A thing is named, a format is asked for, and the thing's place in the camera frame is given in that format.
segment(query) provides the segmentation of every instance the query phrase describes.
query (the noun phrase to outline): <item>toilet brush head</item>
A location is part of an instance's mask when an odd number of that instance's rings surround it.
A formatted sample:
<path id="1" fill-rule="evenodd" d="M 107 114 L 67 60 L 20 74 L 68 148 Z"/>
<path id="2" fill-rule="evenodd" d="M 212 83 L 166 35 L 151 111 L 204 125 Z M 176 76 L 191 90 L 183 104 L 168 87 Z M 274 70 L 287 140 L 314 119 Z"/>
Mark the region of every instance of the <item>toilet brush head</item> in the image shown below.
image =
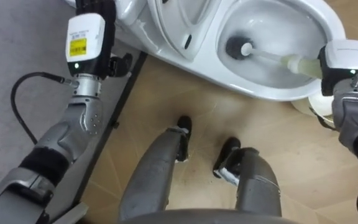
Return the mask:
<path id="1" fill-rule="evenodd" d="M 245 44 L 247 44 L 246 46 L 250 48 L 252 48 L 254 45 L 252 40 L 248 37 L 244 37 L 241 35 L 232 36 L 226 42 L 226 53 L 236 60 L 244 60 L 250 55 L 243 54 L 244 51 L 242 50 L 242 48 Z"/>

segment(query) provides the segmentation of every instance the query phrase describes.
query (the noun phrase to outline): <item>toilet brush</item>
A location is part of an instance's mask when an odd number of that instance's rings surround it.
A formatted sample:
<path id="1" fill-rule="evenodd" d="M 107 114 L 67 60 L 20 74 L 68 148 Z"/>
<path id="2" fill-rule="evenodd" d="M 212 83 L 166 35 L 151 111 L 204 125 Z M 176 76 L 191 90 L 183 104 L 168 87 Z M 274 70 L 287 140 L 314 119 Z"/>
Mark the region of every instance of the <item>toilet brush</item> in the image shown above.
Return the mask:
<path id="1" fill-rule="evenodd" d="M 226 42 L 226 53 L 236 59 L 245 60 L 250 55 L 264 57 L 287 67 L 295 74 L 304 74 L 312 78 L 322 78 L 320 61 L 318 59 L 310 60 L 301 55 L 280 56 L 254 48 L 254 43 L 250 38 L 235 35 Z"/>

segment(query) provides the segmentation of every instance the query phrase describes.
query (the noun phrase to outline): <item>white toilet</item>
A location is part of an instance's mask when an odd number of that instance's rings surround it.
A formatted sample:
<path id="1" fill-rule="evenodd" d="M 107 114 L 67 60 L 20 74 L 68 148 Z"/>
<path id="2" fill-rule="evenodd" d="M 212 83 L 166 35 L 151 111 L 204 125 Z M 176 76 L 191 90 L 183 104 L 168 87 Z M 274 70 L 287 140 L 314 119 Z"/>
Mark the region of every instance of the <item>white toilet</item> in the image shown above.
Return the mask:
<path id="1" fill-rule="evenodd" d="M 241 33 L 255 48 L 316 58 L 329 40 L 345 39 L 324 0 L 116 0 L 116 37 L 201 78 L 245 95 L 293 101 L 320 91 L 320 81 L 268 59 L 235 60 L 227 39 Z"/>

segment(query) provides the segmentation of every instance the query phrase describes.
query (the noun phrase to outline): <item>yellow label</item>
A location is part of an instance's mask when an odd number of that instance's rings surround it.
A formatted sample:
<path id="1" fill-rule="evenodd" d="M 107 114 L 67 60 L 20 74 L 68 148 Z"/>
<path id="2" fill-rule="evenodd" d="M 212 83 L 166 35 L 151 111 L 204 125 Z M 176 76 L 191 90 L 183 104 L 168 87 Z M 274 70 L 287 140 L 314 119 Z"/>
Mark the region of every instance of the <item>yellow label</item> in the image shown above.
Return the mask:
<path id="1" fill-rule="evenodd" d="M 70 42 L 70 56 L 86 54 L 86 38 L 72 40 Z"/>

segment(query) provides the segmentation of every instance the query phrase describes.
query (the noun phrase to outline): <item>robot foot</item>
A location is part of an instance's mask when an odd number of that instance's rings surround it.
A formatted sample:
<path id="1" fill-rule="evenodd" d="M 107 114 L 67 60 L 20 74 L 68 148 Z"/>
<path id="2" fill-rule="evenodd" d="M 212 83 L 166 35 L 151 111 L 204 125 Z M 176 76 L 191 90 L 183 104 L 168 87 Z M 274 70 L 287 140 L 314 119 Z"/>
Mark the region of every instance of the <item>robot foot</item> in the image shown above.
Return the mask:
<path id="1" fill-rule="evenodd" d="M 189 157 L 188 143 L 191 137 L 191 118 L 189 116 L 181 116 L 177 122 L 177 127 L 182 129 L 185 133 L 185 136 L 181 139 L 180 148 L 177 154 L 177 162 L 185 162 Z"/>
<path id="2" fill-rule="evenodd" d="M 237 152 L 235 153 L 235 151 L 240 152 L 240 150 L 238 150 L 240 148 L 241 148 L 241 142 L 240 140 L 238 140 L 238 138 L 230 137 L 228 140 L 226 140 L 226 142 L 223 144 L 218 159 L 216 160 L 215 165 L 213 167 L 213 174 L 216 178 L 220 179 L 222 177 L 220 171 L 222 171 L 222 169 L 225 169 L 225 167 L 228 165 L 227 164 L 228 160 L 230 161 L 232 160 L 229 158 L 240 156 L 240 158 L 238 159 L 238 167 L 240 166 L 242 156 L 234 155 L 237 154 Z"/>

